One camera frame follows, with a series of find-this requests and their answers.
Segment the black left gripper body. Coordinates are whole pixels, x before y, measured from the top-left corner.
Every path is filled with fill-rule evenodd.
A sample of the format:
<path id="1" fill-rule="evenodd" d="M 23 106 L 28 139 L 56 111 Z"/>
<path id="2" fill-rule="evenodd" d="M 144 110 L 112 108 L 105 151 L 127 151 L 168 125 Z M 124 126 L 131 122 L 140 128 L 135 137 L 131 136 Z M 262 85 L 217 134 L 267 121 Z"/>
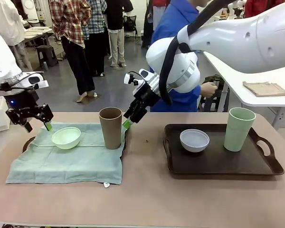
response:
<path id="1" fill-rule="evenodd" d="M 3 96 L 9 110 L 20 110 L 38 107 L 39 96 L 34 89 L 25 89 L 11 95 Z"/>

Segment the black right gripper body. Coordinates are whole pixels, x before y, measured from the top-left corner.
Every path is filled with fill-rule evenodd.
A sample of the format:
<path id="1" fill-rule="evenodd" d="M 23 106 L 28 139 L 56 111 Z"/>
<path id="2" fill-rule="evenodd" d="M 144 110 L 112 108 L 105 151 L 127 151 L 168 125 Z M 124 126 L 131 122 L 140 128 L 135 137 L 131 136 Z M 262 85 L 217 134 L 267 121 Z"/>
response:
<path id="1" fill-rule="evenodd" d="M 144 108 L 148 106 L 153 107 L 161 98 L 147 83 L 136 88 L 133 92 L 133 96 L 135 101 Z"/>

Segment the person's right hand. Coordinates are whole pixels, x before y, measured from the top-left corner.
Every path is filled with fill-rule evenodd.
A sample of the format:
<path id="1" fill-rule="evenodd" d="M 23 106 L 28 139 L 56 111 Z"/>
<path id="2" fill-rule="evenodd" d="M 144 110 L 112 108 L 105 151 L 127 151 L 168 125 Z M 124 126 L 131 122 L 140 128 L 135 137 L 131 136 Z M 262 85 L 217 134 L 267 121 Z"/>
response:
<path id="1" fill-rule="evenodd" d="M 203 83 L 200 87 L 201 87 L 200 95 L 202 97 L 207 97 L 207 98 L 212 97 L 218 88 L 213 82 Z"/>

